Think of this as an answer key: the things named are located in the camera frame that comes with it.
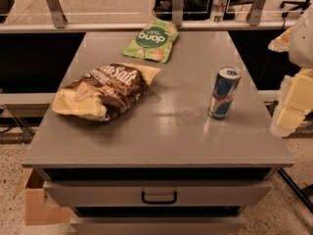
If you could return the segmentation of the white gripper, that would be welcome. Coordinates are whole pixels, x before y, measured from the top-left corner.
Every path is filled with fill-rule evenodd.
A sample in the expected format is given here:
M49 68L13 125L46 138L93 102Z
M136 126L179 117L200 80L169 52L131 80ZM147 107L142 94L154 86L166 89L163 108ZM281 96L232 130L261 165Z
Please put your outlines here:
M292 28L273 39L268 49L278 53L289 51L290 61L304 68L295 76L284 77L270 126L273 135L287 137L313 111L313 5Z

